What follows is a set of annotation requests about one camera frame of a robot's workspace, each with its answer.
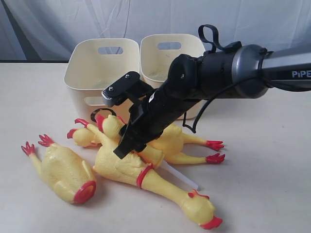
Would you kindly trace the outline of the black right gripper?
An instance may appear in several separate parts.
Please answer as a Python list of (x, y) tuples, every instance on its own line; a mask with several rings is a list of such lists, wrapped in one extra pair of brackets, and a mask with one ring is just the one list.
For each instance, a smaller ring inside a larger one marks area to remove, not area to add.
[(142, 151), (163, 130), (194, 106), (194, 87), (163, 83), (152, 95), (130, 108), (130, 119), (114, 153), (123, 159), (132, 151)]

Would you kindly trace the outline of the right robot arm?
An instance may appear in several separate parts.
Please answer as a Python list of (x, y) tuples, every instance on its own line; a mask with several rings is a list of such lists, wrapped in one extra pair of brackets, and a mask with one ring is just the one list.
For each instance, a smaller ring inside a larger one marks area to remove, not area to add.
[(310, 46), (268, 51), (248, 45), (230, 53), (207, 52), (199, 58), (179, 55), (158, 89), (146, 85), (138, 97), (124, 90), (133, 105), (114, 152), (124, 158), (132, 151), (142, 151), (201, 100), (210, 104), (214, 99), (257, 99), (273, 87), (291, 92), (310, 90)]

